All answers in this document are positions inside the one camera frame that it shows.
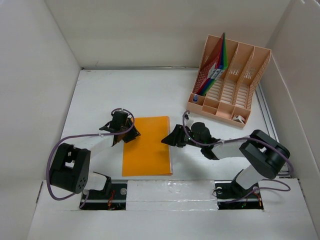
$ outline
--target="file organizer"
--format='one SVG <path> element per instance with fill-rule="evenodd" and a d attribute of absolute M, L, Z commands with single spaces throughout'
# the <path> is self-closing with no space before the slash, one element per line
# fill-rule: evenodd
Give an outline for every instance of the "file organizer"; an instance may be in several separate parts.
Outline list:
<path fill-rule="evenodd" d="M 219 39 L 218 36 L 207 37 L 200 69 Z M 271 50 L 226 39 L 226 51 L 228 68 L 205 96 L 198 95 L 197 102 L 193 102 L 199 85 L 204 78 L 207 78 L 199 71 L 186 109 L 192 113 L 243 128 L 251 113 L 255 90 L 268 66 Z M 239 115 L 245 119 L 244 123 L 233 120 L 234 116 Z"/>

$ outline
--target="white table surface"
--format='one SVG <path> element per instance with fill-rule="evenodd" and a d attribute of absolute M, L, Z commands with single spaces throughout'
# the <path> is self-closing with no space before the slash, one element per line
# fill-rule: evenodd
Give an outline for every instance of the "white table surface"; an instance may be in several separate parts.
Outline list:
<path fill-rule="evenodd" d="M 96 133 L 112 119 L 115 108 L 125 108 L 135 117 L 169 116 L 170 129 L 182 124 L 182 114 L 197 77 L 197 70 L 82 70 L 80 72 L 62 137 Z M 195 122 L 204 122 L 215 138 L 246 136 L 255 129 L 267 133 L 267 127 L 256 95 L 251 115 L 241 129 L 213 119 L 194 115 Z M 83 141 L 70 139 L 67 143 Z M 113 180 L 231 180 L 249 165 L 245 158 L 208 160 L 200 149 L 192 146 L 170 147 L 171 176 L 122 177 L 123 142 L 107 148 L 90 161 L 90 170 Z"/>
<path fill-rule="evenodd" d="M 96 133 L 111 119 L 111 110 L 118 107 L 132 111 L 136 117 L 169 116 L 173 129 L 181 123 L 196 75 L 196 70 L 184 69 L 81 71 L 63 137 Z M 256 96 L 243 129 L 199 116 L 195 120 L 205 122 L 216 138 L 237 138 L 255 129 L 267 132 Z M 233 179 L 249 165 L 247 160 L 208 160 L 191 146 L 172 147 L 170 154 L 172 176 L 122 177 L 122 143 L 93 158 L 90 169 L 113 180 L 199 181 L 130 181 L 125 211 L 80 210 L 80 194 L 55 201 L 44 184 L 28 240 L 318 239 L 296 179 L 283 179 L 291 187 L 290 192 L 262 191 L 264 210 L 218 210 L 211 180 Z M 283 188 L 269 181 L 259 184 Z M 58 197 L 68 194 L 52 188 Z"/>

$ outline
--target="yellow folder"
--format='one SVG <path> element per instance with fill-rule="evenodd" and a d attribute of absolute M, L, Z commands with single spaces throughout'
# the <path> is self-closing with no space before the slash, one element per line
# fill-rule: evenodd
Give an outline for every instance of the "yellow folder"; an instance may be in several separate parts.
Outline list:
<path fill-rule="evenodd" d="M 138 117 L 134 125 L 141 136 L 124 144 L 122 176 L 172 174 L 169 146 L 161 143 L 170 131 L 169 117 Z"/>

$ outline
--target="rectangular slot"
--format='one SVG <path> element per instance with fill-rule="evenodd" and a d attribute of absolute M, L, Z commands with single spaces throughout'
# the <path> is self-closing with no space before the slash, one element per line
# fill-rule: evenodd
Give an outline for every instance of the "rectangular slot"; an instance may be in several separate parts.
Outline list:
<path fill-rule="evenodd" d="M 257 76 L 259 70 L 263 67 L 265 60 L 270 56 L 271 50 L 263 47 L 254 47 L 254 52 L 252 56 L 252 60 L 248 68 L 245 70 L 243 83 L 250 85 L 254 81 Z"/>
<path fill-rule="evenodd" d="M 249 61 L 254 46 L 239 42 L 233 63 L 229 68 L 229 74 L 226 75 L 231 81 L 237 82 L 240 75 L 246 70 L 246 63 Z"/>
<path fill-rule="evenodd" d="M 229 203 L 225 201 L 218 201 L 217 203 L 218 210 L 241 210 L 241 209 L 264 209 L 264 205 L 262 201 L 258 201 L 258 198 L 256 199 L 244 199 L 238 202 Z"/>
<path fill-rule="evenodd" d="M 204 100 L 204 105 L 206 105 L 206 106 L 209 106 L 209 107 L 211 107 L 211 108 L 218 108 L 218 106 L 219 106 L 219 101 L 217 101 L 217 100 L 213 100 L 213 99 L 210 99 L 210 98 L 205 98 L 205 100 Z"/>
<path fill-rule="evenodd" d="M 191 93 L 190 94 L 190 97 L 189 97 L 189 103 L 192 103 L 192 104 L 197 104 L 197 105 L 200 105 L 202 106 L 204 104 L 204 101 L 205 101 L 205 97 L 204 96 L 200 96 L 200 95 L 197 95 L 197 98 L 198 100 L 196 102 L 194 102 L 194 96 L 195 94 L 194 93 Z"/>
<path fill-rule="evenodd" d="M 214 100 L 218 100 L 219 94 L 222 88 L 222 82 L 223 80 L 219 78 L 215 83 L 212 85 L 210 90 L 206 93 L 206 97 L 212 98 Z"/>
<path fill-rule="evenodd" d="M 246 107 L 247 97 L 249 95 L 249 86 L 242 83 L 236 96 L 235 105 L 241 108 Z"/>
<path fill-rule="evenodd" d="M 202 106 L 192 102 L 188 102 L 186 104 L 186 109 L 189 110 L 191 113 L 200 114 L 202 111 Z"/>
<path fill-rule="evenodd" d="M 235 106 L 220 102 L 219 107 L 216 111 L 216 115 L 225 119 L 231 119 L 235 110 Z"/>
<path fill-rule="evenodd" d="M 246 124 L 247 119 L 250 116 L 250 113 L 250 110 L 236 106 L 232 115 L 232 119 L 234 118 L 234 116 L 241 116 L 244 118 L 244 124 Z"/>
<path fill-rule="evenodd" d="M 257 71 L 257 73 L 254 76 L 254 78 L 249 82 L 249 84 L 250 84 L 249 94 L 248 94 L 247 101 L 246 101 L 246 106 L 245 106 L 247 109 L 251 109 L 252 97 L 253 97 L 254 92 L 255 92 L 258 84 L 259 84 L 259 81 L 260 81 L 262 75 L 264 74 L 264 72 L 265 72 L 265 70 L 266 70 L 266 68 L 268 66 L 268 63 L 270 61 L 271 50 L 269 50 L 269 52 L 268 52 L 268 49 L 262 48 L 262 50 L 264 52 L 261 53 L 261 56 L 264 56 L 266 53 L 268 53 L 268 54 L 267 54 L 266 58 L 264 59 L 263 64 L 259 67 L 259 70 Z"/>
<path fill-rule="evenodd" d="M 225 79 L 227 72 L 229 71 L 229 68 L 233 65 L 233 62 L 235 60 L 235 56 L 238 51 L 238 45 L 239 45 L 238 42 L 230 41 L 228 39 L 226 39 L 225 44 L 226 44 L 226 55 L 227 55 L 227 59 L 228 59 L 228 68 L 221 75 L 222 79 Z"/>
<path fill-rule="evenodd" d="M 239 75 L 239 78 L 236 81 L 236 86 L 232 98 L 232 105 L 236 105 L 237 103 L 237 95 L 239 92 L 239 88 L 241 84 L 243 83 L 243 80 L 245 78 L 245 75 L 247 73 L 248 67 L 252 61 L 253 55 L 255 52 L 255 47 L 252 45 L 247 45 L 244 43 L 239 43 L 238 46 L 238 55 L 237 60 L 241 61 L 243 63 L 243 68 L 241 69 L 241 74 Z"/>
<path fill-rule="evenodd" d="M 206 112 L 206 113 L 208 113 L 208 114 L 213 114 L 213 115 L 215 115 L 215 114 L 217 113 L 217 108 L 204 105 L 204 106 L 202 107 L 202 111 L 203 111 L 203 112 Z"/>
<path fill-rule="evenodd" d="M 104 191 L 90 190 L 87 201 L 81 210 L 126 210 L 127 202 L 127 188 L 128 184 L 126 181 L 119 181 L 117 183 L 110 182 L 110 190 L 108 194 Z M 80 206 L 84 203 L 86 195 L 82 194 Z"/>
<path fill-rule="evenodd" d="M 220 40 L 220 37 L 218 37 L 218 36 L 208 35 L 206 42 L 205 42 L 205 45 L 204 45 L 204 50 L 203 50 L 202 59 L 200 62 L 199 69 L 202 69 L 203 67 L 205 67 L 207 65 L 208 60 L 210 58 L 210 55 L 211 55 L 212 51 L 214 50 L 216 44 L 219 42 L 219 40 Z M 193 86 L 192 93 L 198 92 L 204 79 L 207 79 L 207 75 L 203 71 L 199 70 L 197 77 L 196 77 L 195 84 Z"/>
<path fill-rule="evenodd" d="M 233 95 L 236 89 L 236 82 L 227 79 L 224 83 L 224 87 L 221 94 L 221 102 L 232 104 Z"/>

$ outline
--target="purple cable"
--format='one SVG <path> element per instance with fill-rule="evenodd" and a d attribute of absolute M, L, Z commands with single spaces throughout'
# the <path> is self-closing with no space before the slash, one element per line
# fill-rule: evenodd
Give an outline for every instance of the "purple cable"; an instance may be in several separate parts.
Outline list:
<path fill-rule="evenodd" d="M 72 193 L 70 195 L 67 195 L 67 196 L 64 196 L 64 197 L 56 197 L 54 195 L 54 193 L 52 192 L 52 189 L 51 189 L 51 185 L 50 185 L 50 166 L 51 166 L 51 162 L 52 162 L 52 158 L 57 150 L 57 148 L 59 147 L 59 145 L 64 142 L 65 140 L 68 140 L 68 139 L 75 139 L 75 138 L 83 138 L 83 137 L 98 137 L 98 136 L 114 136 L 114 135 L 122 135 L 122 134 L 126 134 L 128 133 L 135 125 L 135 117 L 133 116 L 133 114 L 124 109 L 124 108 L 116 108 L 114 110 L 112 110 L 111 114 L 113 115 L 115 111 L 117 110 L 121 110 L 121 111 L 125 111 L 127 112 L 128 114 L 130 114 L 132 116 L 132 125 L 125 131 L 122 131 L 122 132 L 114 132 L 114 133 L 90 133 L 90 134 L 81 134 L 81 135 L 71 135 L 71 136 L 66 136 L 64 138 L 62 138 L 60 141 L 58 141 L 53 149 L 51 150 L 50 152 L 50 155 L 49 155 L 49 158 L 48 158 L 48 162 L 46 163 L 46 169 L 45 169 L 45 179 L 46 179 L 46 186 L 48 188 L 48 191 L 49 191 L 49 194 L 50 196 L 56 200 L 56 201 L 62 201 L 62 200 L 65 200 L 65 199 L 68 199 L 70 197 L 72 197 L 73 195 L 75 195 L 75 193 Z"/>
<path fill-rule="evenodd" d="M 194 142 L 195 144 L 198 144 L 199 146 L 204 146 L 204 147 L 208 147 L 208 146 L 214 146 L 214 145 L 218 145 L 218 144 L 223 144 L 222 141 L 218 141 L 218 142 L 214 142 L 214 143 L 201 143 L 201 142 L 198 142 L 196 140 L 194 140 L 188 133 L 187 129 L 186 129 L 186 123 L 185 123 L 185 115 L 186 114 L 189 114 L 190 112 L 189 111 L 185 111 L 183 113 L 183 116 L 182 116 L 182 125 L 183 125 L 183 130 L 184 130 L 184 133 L 185 135 L 192 141 Z M 278 151 L 277 149 L 275 149 L 273 146 L 267 144 L 266 142 L 264 141 L 261 141 L 259 139 L 255 139 L 253 137 L 239 137 L 239 138 L 235 138 L 235 139 L 230 139 L 230 140 L 225 140 L 224 143 L 233 143 L 233 142 L 237 142 L 237 141 L 242 141 L 242 140 L 250 140 L 250 141 L 254 141 L 254 142 L 257 142 L 259 144 L 262 144 L 263 146 L 265 146 L 266 148 L 268 149 L 271 149 L 272 151 L 276 152 L 277 154 L 279 154 L 284 160 L 285 162 L 288 164 L 289 166 L 289 173 L 284 173 L 284 174 L 278 174 L 278 176 L 287 176 L 289 174 L 293 174 L 294 173 L 294 166 L 292 165 L 292 163 L 290 162 L 290 160 L 285 156 L 283 155 L 280 151 Z"/>
<path fill-rule="evenodd" d="M 89 198 L 89 191 L 88 191 L 88 193 L 85 195 L 85 199 L 84 199 L 83 203 L 82 203 L 82 204 L 80 205 L 80 207 L 79 207 L 80 209 L 82 209 L 83 206 L 86 204 L 88 198 Z"/>
<path fill-rule="evenodd" d="M 225 203 L 232 204 L 232 203 L 238 202 L 239 200 L 245 199 L 250 194 L 252 194 L 253 192 L 256 192 L 258 190 L 275 190 L 275 191 L 281 191 L 281 192 L 289 192 L 291 190 L 291 187 L 288 184 L 284 183 L 283 181 L 279 181 L 279 180 L 275 180 L 275 179 L 262 179 L 262 181 L 277 182 L 279 184 L 285 185 L 287 187 L 287 189 L 280 189 L 280 188 L 273 188 L 273 187 L 266 187 L 266 186 L 257 187 L 255 189 L 251 190 L 250 192 L 248 192 L 246 195 L 244 195 L 238 199 L 234 199 L 232 201 L 225 201 Z"/>

